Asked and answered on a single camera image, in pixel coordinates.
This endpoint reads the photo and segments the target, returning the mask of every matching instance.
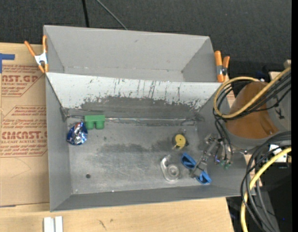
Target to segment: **cardboard sheet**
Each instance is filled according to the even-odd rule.
[[[32,45],[36,54],[40,45]],[[24,44],[0,43],[0,206],[49,201],[45,76]]]

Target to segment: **gray metal bin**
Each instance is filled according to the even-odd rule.
[[[206,148],[216,133],[213,95],[220,86],[207,36],[44,26],[50,210],[156,203],[240,194],[245,161],[227,171],[208,164],[210,185],[180,164]],[[85,115],[105,115],[104,129],[71,145],[68,130]],[[184,131],[179,150],[172,138]],[[160,162],[181,169],[173,182]]]

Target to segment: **metal bracket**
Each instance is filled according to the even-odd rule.
[[[180,167],[176,164],[169,164],[171,155],[166,155],[160,161],[160,167],[162,169],[163,175],[168,181],[175,181],[180,178],[181,170]]]
[[[43,232],[63,232],[63,217],[44,217]]]

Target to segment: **cable bundle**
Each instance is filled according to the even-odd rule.
[[[269,140],[267,140],[264,144],[257,147],[253,154],[250,157],[250,160],[247,164],[246,168],[246,174],[243,178],[243,181],[241,183],[241,199],[242,199],[242,205],[241,205],[241,226],[243,229],[243,232],[248,232],[246,222],[245,222],[245,211],[247,210],[249,214],[251,215],[252,219],[254,220],[255,224],[259,227],[259,229],[263,232],[274,232],[274,225],[271,221],[267,209],[264,205],[262,195],[260,192],[260,185],[259,185],[259,178],[260,176],[282,155],[288,154],[291,152],[291,144],[287,144],[288,141],[291,140],[291,131],[282,132],[280,134],[277,134],[273,137],[271,137]],[[270,144],[281,144],[282,146],[278,147],[281,148],[282,151],[272,156],[264,165],[263,162],[265,159],[269,158],[273,151],[275,151],[278,148],[275,148],[273,150],[268,150]],[[255,170],[255,175],[253,179],[251,180],[250,173]],[[262,217],[260,214],[260,208],[257,207],[255,203],[255,198],[251,194],[251,190],[253,189],[254,185],[256,184],[256,194],[258,199],[261,203],[261,209],[265,214],[265,217]]]

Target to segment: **crumpled candy wrapper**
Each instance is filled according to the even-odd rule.
[[[87,129],[83,122],[75,124],[67,134],[67,142],[81,145],[87,140]]]

